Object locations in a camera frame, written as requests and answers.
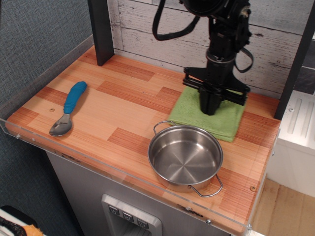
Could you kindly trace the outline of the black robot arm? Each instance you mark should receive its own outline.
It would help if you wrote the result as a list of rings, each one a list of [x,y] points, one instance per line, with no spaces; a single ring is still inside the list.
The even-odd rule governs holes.
[[[249,44],[250,3],[247,0],[185,0],[185,8],[197,17],[209,19],[210,46],[205,68],[186,67],[184,85],[198,90],[200,109],[214,115],[224,100],[244,105],[250,88],[233,74],[236,56]]]

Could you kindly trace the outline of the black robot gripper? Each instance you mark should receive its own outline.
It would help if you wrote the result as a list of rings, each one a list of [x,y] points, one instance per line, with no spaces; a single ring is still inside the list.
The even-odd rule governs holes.
[[[186,67],[183,84],[199,92],[200,109],[214,115],[221,102],[231,101],[244,105],[250,88],[233,74],[234,61],[208,60],[205,68]]]

